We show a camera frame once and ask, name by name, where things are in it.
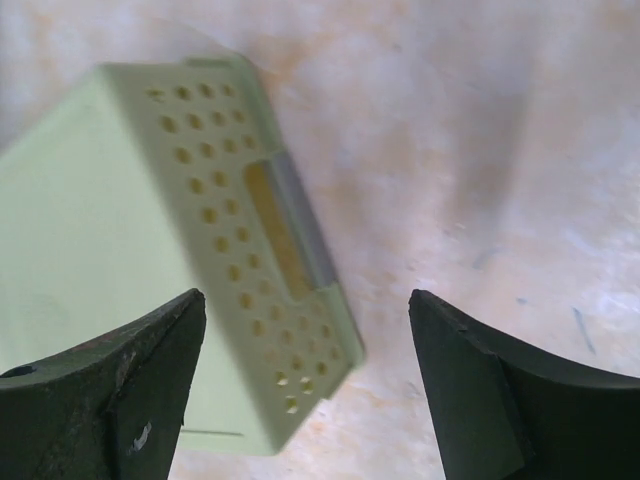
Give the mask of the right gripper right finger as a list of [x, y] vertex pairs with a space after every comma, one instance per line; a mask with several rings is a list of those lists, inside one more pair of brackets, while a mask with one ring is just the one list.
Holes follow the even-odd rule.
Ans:
[[413, 291], [413, 342], [448, 479], [636, 479], [639, 380]]

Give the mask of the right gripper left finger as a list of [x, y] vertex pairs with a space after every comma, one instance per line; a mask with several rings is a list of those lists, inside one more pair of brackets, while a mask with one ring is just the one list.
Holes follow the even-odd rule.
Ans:
[[4, 479], [165, 479], [206, 328], [191, 289], [1, 376]]

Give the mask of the light green shallow basket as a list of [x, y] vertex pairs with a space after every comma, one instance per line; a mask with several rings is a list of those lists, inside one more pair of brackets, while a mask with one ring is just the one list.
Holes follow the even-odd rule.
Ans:
[[207, 326], [181, 448], [276, 454], [364, 361], [252, 65], [99, 65], [1, 157], [1, 363], [191, 288]]

